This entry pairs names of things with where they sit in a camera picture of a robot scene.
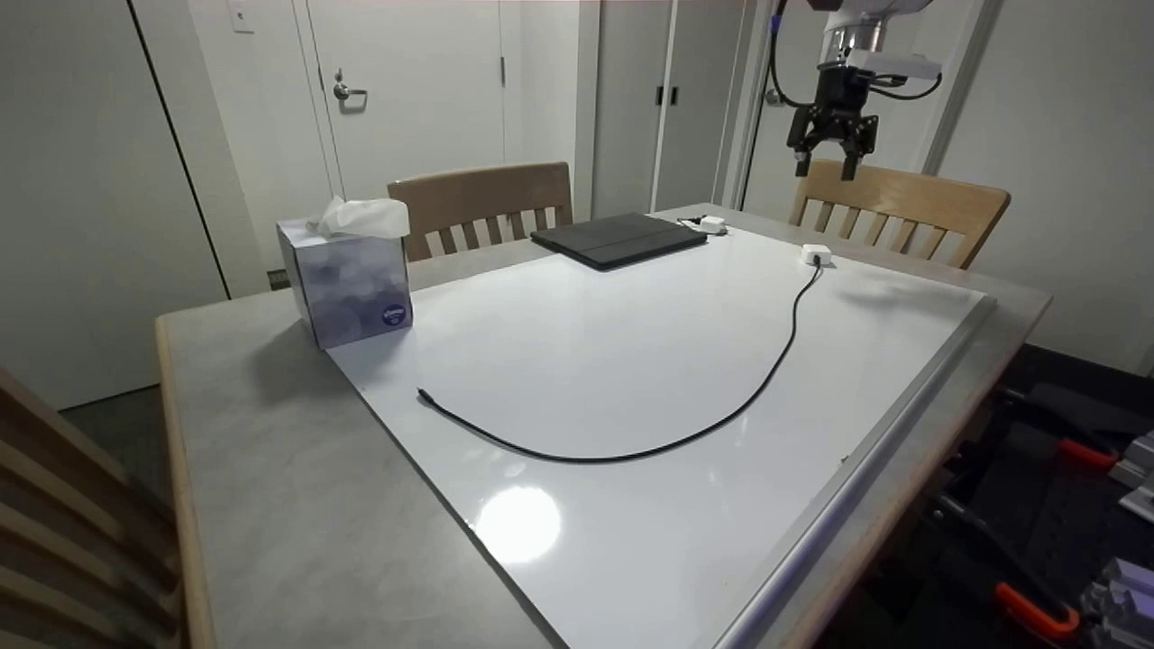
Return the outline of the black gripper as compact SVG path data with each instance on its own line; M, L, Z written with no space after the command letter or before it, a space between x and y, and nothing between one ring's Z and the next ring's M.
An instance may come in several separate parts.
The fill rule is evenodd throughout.
M876 118L865 117L871 76L860 69L817 69L816 102L799 105L785 144L793 148L793 177L809 177L812 148L835 140L844 148L841 179L854 179L860 154L876 144Z

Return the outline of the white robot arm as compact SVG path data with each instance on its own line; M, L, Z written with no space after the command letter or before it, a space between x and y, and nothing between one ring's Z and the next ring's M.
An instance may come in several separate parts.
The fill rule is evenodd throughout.
M826 10L816 98L793 111L785 144L795 174L812 171L812 150L835 140L844 150L841 177L851 179L859 162L876 148L876 117L865 117L871 95L918 102L936 92L942 69L923 54L888 54L888 23L916 13L929 0L809 0Z

